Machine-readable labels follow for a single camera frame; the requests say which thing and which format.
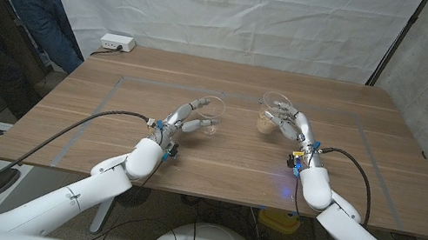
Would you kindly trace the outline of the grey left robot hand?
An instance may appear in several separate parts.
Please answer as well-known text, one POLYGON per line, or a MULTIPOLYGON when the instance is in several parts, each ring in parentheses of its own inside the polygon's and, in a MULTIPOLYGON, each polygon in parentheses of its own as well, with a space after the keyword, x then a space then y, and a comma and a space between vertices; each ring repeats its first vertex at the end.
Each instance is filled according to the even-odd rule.
POLYGON ((156 123, 149 138, 168 150, 174 144, 171 139, 179 131, 191 133, 201 129, 215 133, 224 109, 224 102, 218 97, 206 96, 193 100, 177 107, 161 123, 156 123))

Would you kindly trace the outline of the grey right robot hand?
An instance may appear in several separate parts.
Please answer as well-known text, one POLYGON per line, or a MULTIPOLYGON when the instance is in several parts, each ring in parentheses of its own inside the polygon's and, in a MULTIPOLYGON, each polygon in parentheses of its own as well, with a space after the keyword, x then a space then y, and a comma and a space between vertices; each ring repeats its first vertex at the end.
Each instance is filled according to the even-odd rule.
POLYGON ((323 166, 311 124, 303 112, 288 103, 275 101, 274 106, 263 115, 274 123, 286 138, 298 143, 300 151, 304 153, 303 161, 307 168, 323 166))

